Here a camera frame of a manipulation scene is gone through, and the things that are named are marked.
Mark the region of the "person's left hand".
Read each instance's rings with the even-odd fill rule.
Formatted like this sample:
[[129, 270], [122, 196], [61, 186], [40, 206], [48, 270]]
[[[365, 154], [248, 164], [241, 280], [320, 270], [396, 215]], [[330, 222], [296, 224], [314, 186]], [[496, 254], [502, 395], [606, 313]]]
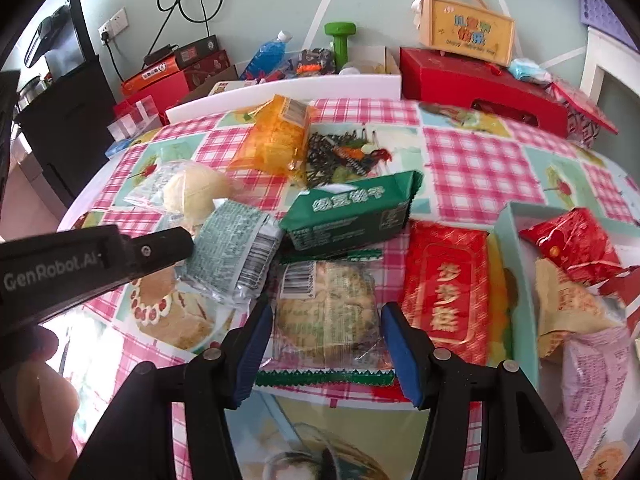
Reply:
[[58, 337], [38, 325], [1, 341], [3, 479], [66, 479], [76, 463], [78, 394], [49, 366], [56, 350]]

